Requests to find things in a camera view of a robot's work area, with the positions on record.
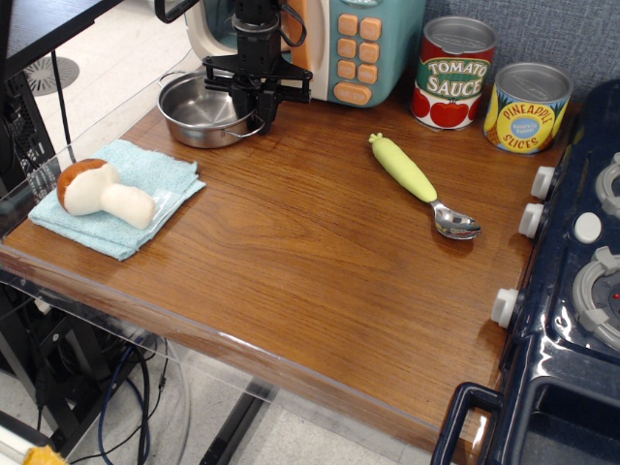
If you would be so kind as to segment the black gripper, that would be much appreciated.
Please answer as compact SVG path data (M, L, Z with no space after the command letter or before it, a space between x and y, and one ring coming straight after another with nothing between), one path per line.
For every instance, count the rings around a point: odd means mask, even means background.
M204 84L208 89L229 92L238 117L250 115L257 98L257 116L263 122L259 134L266 135L280 102L310 102L313 75L282 56L278 21L235 21L232 26L236 32L236 53L205 57Z

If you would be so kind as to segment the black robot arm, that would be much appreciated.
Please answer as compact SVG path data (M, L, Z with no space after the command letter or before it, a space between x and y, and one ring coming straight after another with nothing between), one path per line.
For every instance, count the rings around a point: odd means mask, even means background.
M311 101L311 71L282 56L281 43L298 47L307 30L301 29L297 41L282 33L281 14L290 14L298 23L301 16L278 1L235 1L232 26L237 50L233 55L207 56L204 84L207 89L228 93L235 111L252 116L260 135L267 134L283 102L307 104Z

